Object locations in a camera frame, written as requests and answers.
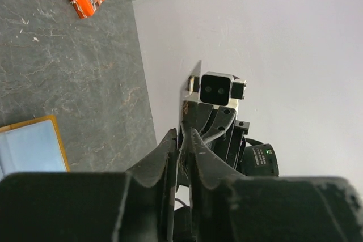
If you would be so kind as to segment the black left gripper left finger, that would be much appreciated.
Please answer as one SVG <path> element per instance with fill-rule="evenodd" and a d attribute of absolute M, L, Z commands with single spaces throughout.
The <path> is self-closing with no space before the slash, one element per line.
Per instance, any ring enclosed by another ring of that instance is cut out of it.
<path fill-rule="evenodd" d="M 172 241 L 177 131 L 125 172 L 23 172 L 1 181 L 2 241 Z"/>

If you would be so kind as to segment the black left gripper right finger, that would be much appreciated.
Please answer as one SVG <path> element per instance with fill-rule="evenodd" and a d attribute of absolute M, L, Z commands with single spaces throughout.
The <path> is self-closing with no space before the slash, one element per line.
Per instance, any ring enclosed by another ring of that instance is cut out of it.
<path fill-rule="evenodd" d="M 341 177 L 246 177 L 188 136 L 197 241 L 361 241 L 362 200 Z"/>

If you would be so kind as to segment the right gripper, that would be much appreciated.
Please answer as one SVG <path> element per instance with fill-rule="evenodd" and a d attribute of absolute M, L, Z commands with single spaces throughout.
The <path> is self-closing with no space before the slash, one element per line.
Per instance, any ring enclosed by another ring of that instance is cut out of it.
<path fill-rule="evenodd" d="M 189 136 L 195 129 L 204 145 L 231 168 L 240 171 L 249 123 L 237 120 L 237 105 L 183 102 L 181 109 L 181 173 L 188 173 Z"/>

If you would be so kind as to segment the yellow leather card holder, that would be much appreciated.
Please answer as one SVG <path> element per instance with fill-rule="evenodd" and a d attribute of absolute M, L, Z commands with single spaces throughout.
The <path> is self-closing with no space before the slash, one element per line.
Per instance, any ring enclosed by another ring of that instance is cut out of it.
<path fill-rule="evenodd" d="M 1 178 L 18 172 L 69 172 L 54 115 L 1 127 Z"/>

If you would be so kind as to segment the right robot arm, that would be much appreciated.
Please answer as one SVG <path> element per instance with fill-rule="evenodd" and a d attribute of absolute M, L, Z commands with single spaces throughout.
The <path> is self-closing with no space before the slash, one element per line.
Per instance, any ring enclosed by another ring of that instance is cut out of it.
<path fill-rule="evenodd" d="M 277 158 L 270 144 L 246 138 L 249 123 L 236 119 L 232 107 L 185 101 L 181 129 L 197 129 L 206 146 L 226 164 L 245 176 L 279 176 Z"/>

